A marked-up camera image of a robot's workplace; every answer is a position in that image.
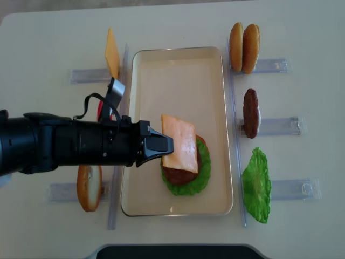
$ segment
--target cheese slice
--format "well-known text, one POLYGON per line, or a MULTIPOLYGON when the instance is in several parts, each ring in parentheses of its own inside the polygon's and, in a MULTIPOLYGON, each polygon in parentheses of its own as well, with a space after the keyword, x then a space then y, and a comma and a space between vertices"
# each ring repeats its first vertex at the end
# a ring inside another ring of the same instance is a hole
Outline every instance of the cheese slice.
POLYGON ((110 74, 113 78, 118 79, 120 71, 120 57, 112 28, 109 28, 108 30, 105 57, 107 60, 110 74))
POLYGON ((197 174, 198 162, 194 125, 162 114, 162 133, 174 139, 174 152, 162 157, 163 166, 197 174))

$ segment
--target burger patty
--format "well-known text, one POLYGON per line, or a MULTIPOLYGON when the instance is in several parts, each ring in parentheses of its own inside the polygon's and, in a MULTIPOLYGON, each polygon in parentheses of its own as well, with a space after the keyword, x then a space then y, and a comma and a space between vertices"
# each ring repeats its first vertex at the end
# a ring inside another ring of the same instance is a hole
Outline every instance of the burger patty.
MULTIPOLYGON (((206 142, 202 137, 196 135, 196 138, 198 140, 200 140, 203 144, 206 145, 206 142)), ((202 163, 200 152, 199 152, 198 148, 196 151, 196 159, 198 162, 198 173, 197 174, 192 173, 192 172, 187 171, 187 170, 174 169, 174 168, 163 166, 163 173, 164 173, 165 177, 167 178, 168 182, 170 182, 172 185, 185 185, 186 183, 189 183, 189 182, 195 180, 195 178, 197 178, 199 173, 200 173, 201 163, 202 163)))
POLYGON ((243 118, 244 131, 248 138, 255 138, 259 128, 259 103, 257 93, 254 89, 248 89, 244 95, 243 118))

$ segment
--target bottom bun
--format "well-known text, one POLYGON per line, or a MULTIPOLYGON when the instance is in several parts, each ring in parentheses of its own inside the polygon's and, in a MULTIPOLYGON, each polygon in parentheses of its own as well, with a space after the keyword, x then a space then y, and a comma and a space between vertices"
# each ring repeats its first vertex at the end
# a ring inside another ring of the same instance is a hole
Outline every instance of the bottom bun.
POLYGON ((79 166, 77 178, 77 196, 86 212, 94 212, 101 199, 101 166, 79 166))

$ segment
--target top bun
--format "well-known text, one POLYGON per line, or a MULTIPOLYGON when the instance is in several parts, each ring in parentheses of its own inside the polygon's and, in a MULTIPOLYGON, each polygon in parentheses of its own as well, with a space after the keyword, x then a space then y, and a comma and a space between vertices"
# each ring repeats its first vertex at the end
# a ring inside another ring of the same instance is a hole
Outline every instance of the top bun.
POLYGON ((253 72, 258 60, 260 49, 260 30, 256 24, 249 25, 243 33, 243 63, 242 71, 253 72))
POLYGON ((236 72, 242 70, 242 23, 235 23, 230 33, 230 61, 236 72))

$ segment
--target green lettuce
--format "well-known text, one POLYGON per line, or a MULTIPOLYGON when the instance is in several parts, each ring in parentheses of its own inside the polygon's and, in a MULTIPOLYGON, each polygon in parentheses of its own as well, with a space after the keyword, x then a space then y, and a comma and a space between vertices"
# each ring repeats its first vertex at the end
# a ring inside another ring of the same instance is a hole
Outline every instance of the green lettuce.
POLYGON ((168 182, 166 176, 164 175, 162 163, 161 163, 161 171, 162 171, 162 179, 167 185, 168 189, 176 196, 179 195, 194 195, 201 192, 209 182, 211 177, 211 158, 210 153, 206 147, 206 145, 196 139, 196 146, 199 150, 200 157, 201 157, 201 169, 197 178, 194 181, 188 182, 185 185, 177 186, 172 185, 168 182))
POLYGON ((242 174, 242 183, 247 211, 257 221, 267 223, 271 211, 272 184, 268 175, 267 157, 259 147, 253 150, 249 164, 242 174))

